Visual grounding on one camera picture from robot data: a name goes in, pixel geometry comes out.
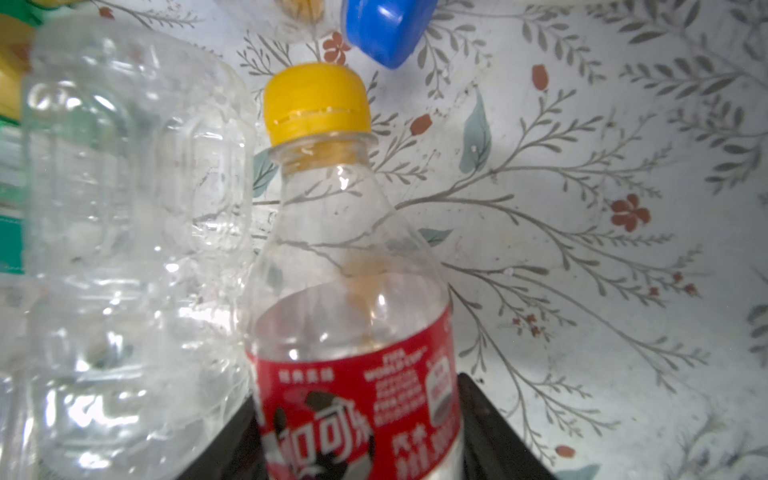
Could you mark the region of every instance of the bottle cap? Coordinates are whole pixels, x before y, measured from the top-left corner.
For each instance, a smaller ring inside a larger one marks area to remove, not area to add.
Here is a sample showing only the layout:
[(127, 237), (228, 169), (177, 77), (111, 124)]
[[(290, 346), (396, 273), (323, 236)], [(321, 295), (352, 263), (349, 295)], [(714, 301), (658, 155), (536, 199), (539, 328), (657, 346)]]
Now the bottle cap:
[(275, 75), (264, 90), (272, 145), (308, 135), (371, 132), (366, 86), (347, 67), (312, 63)]
[(349, 43), (387, 68), (398, 68), (419, 43), (437, 0), (349, 0)]

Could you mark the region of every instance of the coca-cola bottle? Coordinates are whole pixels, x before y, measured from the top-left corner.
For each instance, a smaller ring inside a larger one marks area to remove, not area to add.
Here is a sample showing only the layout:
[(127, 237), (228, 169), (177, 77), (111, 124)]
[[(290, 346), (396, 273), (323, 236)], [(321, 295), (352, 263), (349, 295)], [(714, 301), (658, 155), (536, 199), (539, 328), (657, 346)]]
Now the coca-cola bottle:
[(289, 68), (264, 115), (282, 207), (242, 318), (270, 476), (461, 478), (449, 290), (376, 183), (362, 81)]

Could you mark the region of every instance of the coca-cola logo in chinese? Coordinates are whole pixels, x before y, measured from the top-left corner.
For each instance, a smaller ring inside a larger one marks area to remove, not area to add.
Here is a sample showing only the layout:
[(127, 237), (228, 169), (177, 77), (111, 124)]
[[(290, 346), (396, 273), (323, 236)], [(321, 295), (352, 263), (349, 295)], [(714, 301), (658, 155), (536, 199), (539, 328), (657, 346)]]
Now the coca-cola logo in chinese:
[(354, 401), (322, 391), (293, 390), (275, 410), (273, 424), (290, 470), (270, 468), (277, 480), (366, 480), (372, 470), (373, 433)]

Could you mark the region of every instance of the tablecloth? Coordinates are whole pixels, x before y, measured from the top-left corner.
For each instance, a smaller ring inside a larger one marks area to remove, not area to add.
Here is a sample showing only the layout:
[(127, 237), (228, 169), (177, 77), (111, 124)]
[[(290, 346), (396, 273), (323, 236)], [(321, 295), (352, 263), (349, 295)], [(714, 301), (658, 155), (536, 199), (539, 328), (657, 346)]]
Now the tablecloth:
[[(211, 51), (259, 104), (289, 65), (356, 70), (376, 175), (451, 284), (458, 366), (560, 478), (768, 478), (767, 0), (441, 0), (397, 71), (210, 0), (74, 13)], [(257, 248), (280, 176), (255, 168)]]

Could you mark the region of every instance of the blue bottle cap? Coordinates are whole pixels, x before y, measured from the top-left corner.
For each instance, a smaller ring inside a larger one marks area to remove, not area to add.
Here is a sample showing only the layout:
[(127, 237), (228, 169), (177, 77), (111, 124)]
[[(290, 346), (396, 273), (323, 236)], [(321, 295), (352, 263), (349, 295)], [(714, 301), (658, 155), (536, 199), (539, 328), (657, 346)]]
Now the blue bottle cap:
[(349, 43), (387, 68), (398, 68), (427, 28), (437, 0), (348, 0)]

